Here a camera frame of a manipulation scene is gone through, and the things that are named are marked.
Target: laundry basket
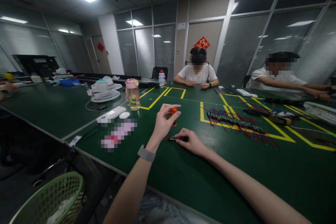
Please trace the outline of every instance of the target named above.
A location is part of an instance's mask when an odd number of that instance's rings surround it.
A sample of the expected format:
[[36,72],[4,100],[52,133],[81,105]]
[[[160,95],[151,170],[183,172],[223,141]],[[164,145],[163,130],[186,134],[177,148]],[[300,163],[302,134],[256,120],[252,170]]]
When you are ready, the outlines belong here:
[[46,224],[64,200],[73,201],[54,224],[72,224],[86,201],[84,179],[73,171],[56,177],[23,204],[9,224]]

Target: smartwatch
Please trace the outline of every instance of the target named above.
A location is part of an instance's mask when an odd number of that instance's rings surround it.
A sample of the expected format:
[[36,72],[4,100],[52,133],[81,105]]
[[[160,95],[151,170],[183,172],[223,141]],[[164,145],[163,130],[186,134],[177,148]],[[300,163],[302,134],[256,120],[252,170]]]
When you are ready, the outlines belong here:
[[138,155],[146,161],[153,162],[155,153],[146,150],[145,147],[145,145],[141,145],[140,150],[138,151]]

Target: office chair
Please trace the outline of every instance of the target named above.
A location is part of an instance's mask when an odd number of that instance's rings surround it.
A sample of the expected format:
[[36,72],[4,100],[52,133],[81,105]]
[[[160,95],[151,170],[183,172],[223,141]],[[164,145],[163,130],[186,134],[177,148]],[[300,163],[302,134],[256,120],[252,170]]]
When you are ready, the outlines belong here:
[[243,80],[243,88],[246,88],[248,81],[250,80],[251,75],[246,75]]
[[152,79],[159,79],[159,73],[161,70],[164,72],[166,80],[168,80],[168,68],[159,66],[153,68]]

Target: computer mouse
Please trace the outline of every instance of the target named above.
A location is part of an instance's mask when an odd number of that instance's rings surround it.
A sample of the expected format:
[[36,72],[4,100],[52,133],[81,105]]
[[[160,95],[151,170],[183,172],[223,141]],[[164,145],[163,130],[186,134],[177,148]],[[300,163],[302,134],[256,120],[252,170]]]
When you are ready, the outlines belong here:
[[126,119],[130,116],[131,114],[129,112],[124,112],[124,113],[121,113],[119,118],[120,119]]

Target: green workbench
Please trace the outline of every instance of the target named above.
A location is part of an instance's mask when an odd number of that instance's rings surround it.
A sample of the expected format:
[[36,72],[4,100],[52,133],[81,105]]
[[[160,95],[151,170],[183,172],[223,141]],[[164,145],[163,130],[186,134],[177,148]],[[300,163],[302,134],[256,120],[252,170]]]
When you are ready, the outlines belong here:
[[[272,94],[274,97],[281,96],[277,92]],[[226,124],[223,126],[227,132],[221,125],[214,128],[206,116],[205,109],[210,108],[243,114],[248,105],[240,102],[263,103],[262,99],[219,95],[214,89],[201,90],[199,85],[191,88],[171,82],[167,87],[147,89],[141,95],[141,109],[138,111],[130,111],[127,103],[122,104],[138,126],[117,148],[112,152],[102,149],[100,140],[110,135],[113,127],[122,122],[121,119],[88,134],[78,143],[79,151],[127,175],[138,158],[140,146],[146,144],[152,134],[161,105],[181,104],[181,116],[176,121],[175,132],[183,127],[195,131],[206,146],[265,185],[313,223],[335,223],[336,153],[333,147],[320,145],[310,136],[260,117],[259,125],[282,149],[273,148],[270,144],[248,139]],[[125,94],[121,93],[118,100],[108,102],[107,106],[119,104],[124,97]],[[77,134],[83,135],[97,125],[97,114],[84,107],[88,101],[84,86],[40,84],[20,88],[16,95],[1,102],[0,107],[55,139],[70,142]],[[276,108],[305,114],[304,108],[283,105],[276,105]],[[314,134],[336,140],[335,127],[312,117],[298,121],[295,126],[329,132],[331,135]],[[175,142],[161,143],[149,174],[148,186],[169,200],[220,223],[262,223],[220,172]]]

